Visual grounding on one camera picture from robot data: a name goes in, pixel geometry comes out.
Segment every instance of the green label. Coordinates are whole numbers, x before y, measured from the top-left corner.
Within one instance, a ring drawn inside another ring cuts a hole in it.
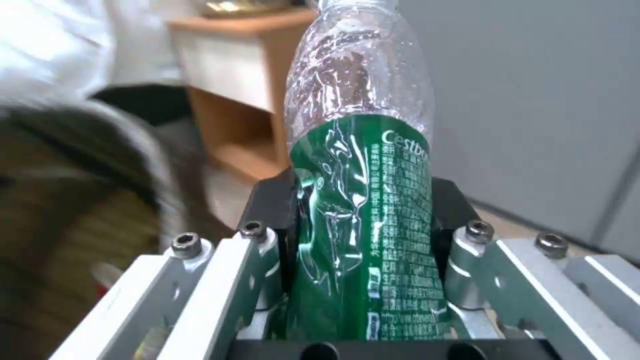
[[[428,340],[449,332],[429,240],[429,145],[408,124],[357,115],[291,150],[300,251],[287,338]]]

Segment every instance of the clear plastic bottle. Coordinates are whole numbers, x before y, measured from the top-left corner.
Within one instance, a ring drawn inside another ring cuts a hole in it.
[[[319,0],[315,7],[320,16],[287,82],[289,148],[318,125],[356,113],[402,119],[431,143],[433,90],[397,0]]]
[[[396,7],[320,0],[289,73],[301,184],[292,340],[423,340],[449,328],[429,241],[433,93]]]

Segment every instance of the wooden shelf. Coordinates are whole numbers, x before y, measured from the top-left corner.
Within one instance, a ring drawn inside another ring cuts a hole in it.
[[[259,36],[270,31],[287,29],[296,26],[308,26],[316,17],[316,13],[308,8],[291,8],[289,10],[241,17],[238,19],[208,19],[206,17],[190,17],[187,19],[169,20],[169,27],[179,30],[210,31],[246,36]]]
[[[273,141],[269,138],[227,143],[215,150],[211,157],[225,170],[248,183],[274,177],[283,170],[276,161]]]
[[[242,19],[171,20],[174,48],[211,160],[254,183],[289,166],[284,96],[306,8]]]

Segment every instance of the bolt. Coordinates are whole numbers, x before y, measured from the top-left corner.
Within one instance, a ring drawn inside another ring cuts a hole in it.
[[[249,221],[245,223],[240,229],[240,234],[252,240],[256,240],[259,243],[264,242],[267,239],[267,228],[262,222]]]
[[[202,242],[196,233],[184,233],[176,236],[171,242],[171,248],[176,257],[193,259],[202,251]]]
[[[554,233],[540,233],[536,236],[536,247],[550,259],[562,259],[566,256],[569,243]]]
[[[471,220],[466,227],[467,238],[474,243],[487,244],[493,239],[493,226],[482,220]]]

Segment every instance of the bottle neck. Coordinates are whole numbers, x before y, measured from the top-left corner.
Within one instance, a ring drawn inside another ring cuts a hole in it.
[[[398,0],[315,0],[315,3],[317,9],[323,12],[332,6],[377,5],[395,9],[398,5]]]

